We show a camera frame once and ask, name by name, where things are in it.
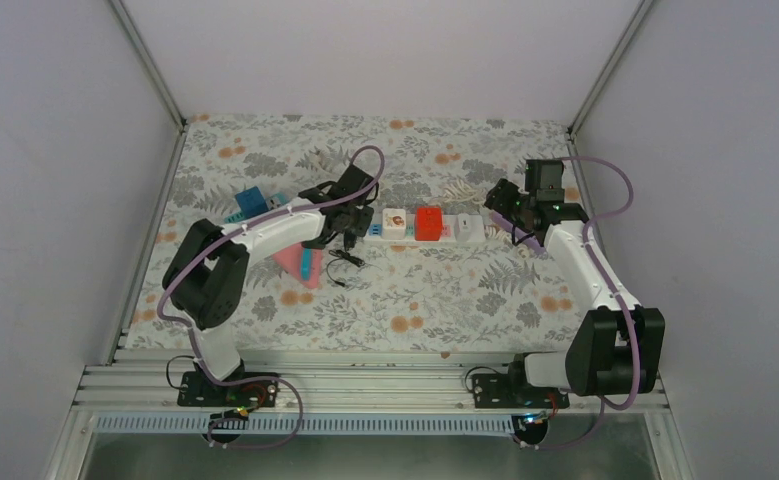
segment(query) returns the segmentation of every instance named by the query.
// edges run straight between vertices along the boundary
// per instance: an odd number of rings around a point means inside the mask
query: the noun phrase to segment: pink object
[[[279,252],[271,256],[278,265],[283,267],[283,270],[295,277],[307,288],[318,288],[318,279],[321,277],[321,250],[312,251],[312,263],[310,265],[310,278],[304,280],[301,278],[301,256],[303,255],[304,247],[300,243],[296,243],[291,247],[284,248]]]

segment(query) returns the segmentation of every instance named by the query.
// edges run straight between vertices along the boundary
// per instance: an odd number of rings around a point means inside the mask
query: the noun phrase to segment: black mounting plate
[[[250,377],[279,377],[276,373],[269,372],[245,372],[240,378],[228,378],[228,381],[240,380]],[[181,407],[250,407],[255,405],[259,392],[255,388],[245,388],[248,385],[262,385],[266,391],[268,387],[273,386],[273,393],[269,392],[265,396],[265,401],[260,407],[274,407],[277,399],[277,382],[271,380],[258,380],[250,384],[240,385],[238,387],[216,387],[209,383],[203,372],[185,372],[180,381],[180,394],[177,396],[177,405]]]
[[[524,384],[515,387],[505,373],[476,373],[471,376],[474,408],[553,408],[549,395],[554,395],[558,409],[569,407],[569,396],[556,388]]]

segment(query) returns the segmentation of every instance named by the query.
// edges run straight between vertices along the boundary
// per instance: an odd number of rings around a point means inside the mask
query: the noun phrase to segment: gray wall
[[[105,1],[0,2],[0,478],[44,469],[175,129]]]
[[[696,475],[779,478],[779,1],[660,1],[578,136]]]

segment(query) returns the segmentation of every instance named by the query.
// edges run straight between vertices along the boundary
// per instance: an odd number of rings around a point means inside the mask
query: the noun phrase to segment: gray flower
[[[495,313],[498,312],[498,309],[501,308],[501,305],[504,305],[505,303],[507,303],[507,300],[504,297],[497,293],[489,292],[483,298],[477,299],[477,306],[475,308],[477,311],[491,317],[495,315]]]
[[[249,153],[245,156],[245,163],[248,164],[245,167],[245,175],[250,177],[258,177],[260,175],[276,177],[286,173],[286,170],[289,168],[284,162],[278,162],[276,158],[261,153]]]
[[[533,302],[522,303],[519,305],[519,311],[516,312],[516,320],[524,323],[528,328],[538,327],[541,318],[542,315]]]
[[[197,200],[195,194],[203,190],[203,178],[196,175],[186,175],[174,179],[171,201],[178,207],[189,206]]]
[[[426,205],[433,194],[430,186],[423,182],[397,183],[387,189],[380,189],[378,201],[390,208],[415,208]]]
[[[270,322],[277,314],[277,305],[274,303],[274,297],[271,295],[259,298],[251,308],[251,313],[256,315],[260,322]]]
[[[507,177],[507,171],[503,168],[495,168],[491,163],[480,160],[464,161],[463,170],[466,171],[466,179],[473,185],[494,184]]]

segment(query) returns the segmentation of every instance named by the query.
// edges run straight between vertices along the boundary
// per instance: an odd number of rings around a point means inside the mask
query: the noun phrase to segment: robotic arm
[[[512,232],[515,244],[535,247],[538,240],[547,249],[562,269],[578,306],[586,312],[568,351],[525,355],[522,367],[527,382],[534,387],[568,389],[580,396],[626,394],[634,378],[635,343],[638,392],[650,392],[660,361],[663,316],[656,308],[643,308],[624,288],[600,253],[591,229],[584,239],[589,219],[579,204],[564,202],[563,162],[526,162],[526,193],[502,178],[488,192],[484,206],[495,212],[496,224]],[[636,338],[628,333],[622,305],[633,320]]]
[[[360,168],[349,165],[338,181],[300,192],[298,198],[280,207],[288,210],[288,214],[269,212],[264,215],[266,221],[260,217],[250,229],[248,222],[216,226],[206,219],[192,225],[162,283],[168,288],[204,249],[223,236],[231,236],[207,257],[215,262],[214,266],[207,266],[206,262],[198,264],[171,295],[174,306],[191,317],[197,350],[215,380],[238,379],[244,373],[227,320],[241,300],[247,269],[299,242],[304,248],[323,249],[342,234],[345,247],[353,247],[357,237],[365,236],[374,214],[374,209],[368,206],[370,201],[366,200],[370,190],[333,206],[316,210],[298,207],[342,199],[373,180]]]

